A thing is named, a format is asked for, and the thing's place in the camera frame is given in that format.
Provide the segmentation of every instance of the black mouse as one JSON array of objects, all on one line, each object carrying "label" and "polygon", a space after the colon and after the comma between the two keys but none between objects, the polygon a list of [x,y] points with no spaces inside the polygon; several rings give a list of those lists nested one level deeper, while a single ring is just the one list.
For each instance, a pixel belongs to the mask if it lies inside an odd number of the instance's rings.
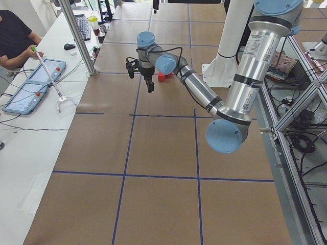
[{"label": "black mouse", "polygon": [[64,50],[71,50],[75,48],[76,46],[74,44],[66,43],[63,47]]}]

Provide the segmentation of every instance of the white table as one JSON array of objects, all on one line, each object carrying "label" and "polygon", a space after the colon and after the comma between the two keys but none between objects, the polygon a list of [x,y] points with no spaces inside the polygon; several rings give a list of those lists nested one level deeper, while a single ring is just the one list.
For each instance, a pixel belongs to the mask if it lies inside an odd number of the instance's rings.
[{"label": "white table", "polygon": [[[72,56],[73,50],[63,49],[65,43],[75,42],[67,21],[61,14],[39,44],[38,50],[44,51],[45,58],[66,61],[67,67],[62,76],[82,60],[77,47],[74,49],[77,54]],[[91,40],[85,44],[88,50],[100,46],[93,32]],[[38,64],[38,60],[29,59],[24,69],[34,69]],[[21,73],[12,84],[20,86],[25,79],[24,73]],[[58,88],[63,95],[72,97],[78,103],[87,80],[87,68],[82,64],[76,72],[60,82]],[[16,87],[9,86],[6,93],[13,94],[16,90]],[[0,105],[8,100],[8,96],[2,96]],[[69,101],[64,102],[60,106],[62,112],[59,113],[56,109],[57,101],[58,95],[54,87],[50,87],[35,111],[30,115],[21,115],[7,124],[25,129],[68,129],[76,106]],[[17,116],[2,110],[0,113],[0,121]],[[4,149],[0,151],[0,244],[23,243],[66,134],[67,131],[24,131],[0,125],[0,140],[5,143]]]}]

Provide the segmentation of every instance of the red object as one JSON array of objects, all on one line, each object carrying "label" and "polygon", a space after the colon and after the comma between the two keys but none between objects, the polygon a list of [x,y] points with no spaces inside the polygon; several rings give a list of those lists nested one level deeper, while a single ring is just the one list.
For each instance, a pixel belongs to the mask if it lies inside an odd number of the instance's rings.
[{"label": "red object", "polygon": [[159,82],[164,82],[165,80],[166,80],[166,76],[164,74],[162,74],[161,72],[159,72],[158,81]]}]

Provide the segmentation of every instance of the black shirt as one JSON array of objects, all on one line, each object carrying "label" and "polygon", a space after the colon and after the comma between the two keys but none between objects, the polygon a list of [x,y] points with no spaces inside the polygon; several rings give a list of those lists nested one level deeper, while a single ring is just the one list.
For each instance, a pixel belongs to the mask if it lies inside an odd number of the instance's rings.
[{"label": "black shirt", "polygon": [[21,19],[9,10],[0,10],[0,57],[12,59],[20,55],[30,45],[35,44],[28,35],[32,32]]}]

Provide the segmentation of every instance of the electronic equipment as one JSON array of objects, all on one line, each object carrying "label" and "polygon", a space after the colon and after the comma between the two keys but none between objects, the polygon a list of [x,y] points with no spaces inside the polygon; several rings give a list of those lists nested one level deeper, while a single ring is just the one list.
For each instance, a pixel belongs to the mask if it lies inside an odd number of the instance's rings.
[{"label": "electronic equipment", "polygon": [[[58,79],[66,68],[66,62],[61,60],[44,59],[43,62],[54,81]],[[7,105],[3,107],[3,111],[24,115],[31,113],[51,84],[48,74],[43,66],[39,64],[10,98]]]},{"label": "electronic equipment", "polygon": [[78,28],[82,34],[84,41],[91,40],[91,27],[88,19],[84,14],[74,15]]}]

